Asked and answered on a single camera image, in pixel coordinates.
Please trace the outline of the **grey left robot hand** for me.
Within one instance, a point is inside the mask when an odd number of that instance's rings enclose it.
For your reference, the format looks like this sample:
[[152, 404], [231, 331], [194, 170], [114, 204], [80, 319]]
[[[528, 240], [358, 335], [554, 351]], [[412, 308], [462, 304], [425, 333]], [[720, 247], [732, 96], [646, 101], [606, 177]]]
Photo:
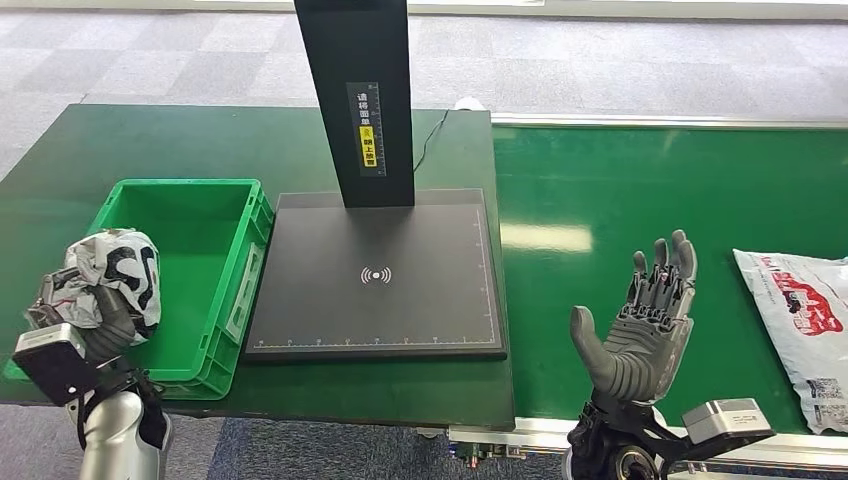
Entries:
[[44, 275], [24, 316], [34, 329], [68, 324], [84, 358], [97, 364], [124, 354], [136, 338], [136, 315], [123, 294], [90, 283], [76, 267]]

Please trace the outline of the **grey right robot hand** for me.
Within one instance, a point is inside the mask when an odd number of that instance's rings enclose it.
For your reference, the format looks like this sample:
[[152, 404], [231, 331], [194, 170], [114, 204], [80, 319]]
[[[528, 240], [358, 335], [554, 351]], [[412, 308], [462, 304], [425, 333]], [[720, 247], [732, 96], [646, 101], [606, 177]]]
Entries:
[[594, 391], [652, 404], [665, 397], [680, 367], [694, 321], [697, 255], [682, 229], [653, 244], [653, 263], [637, 250], [626, 298], [600, 340], [592, 312], [576, 305], [570, 335]]

